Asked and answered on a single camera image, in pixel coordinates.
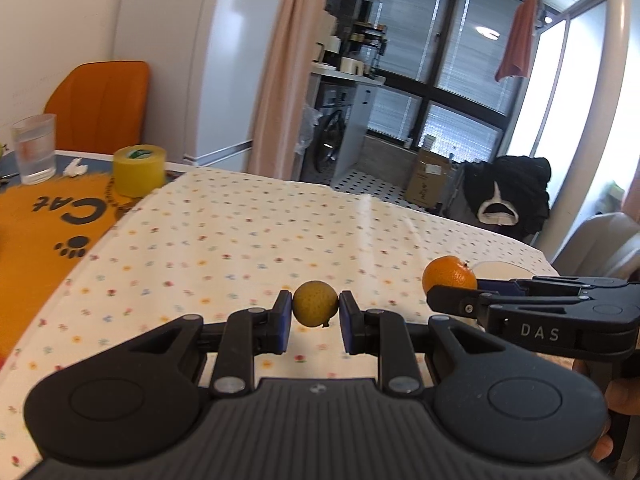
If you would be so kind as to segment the person's right hand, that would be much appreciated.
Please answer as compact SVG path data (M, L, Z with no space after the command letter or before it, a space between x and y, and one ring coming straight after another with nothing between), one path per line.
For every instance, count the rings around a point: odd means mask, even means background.
M639 466L639 352L617 363L575 360L572 369L597 384L608 408L591 457L614 472Z

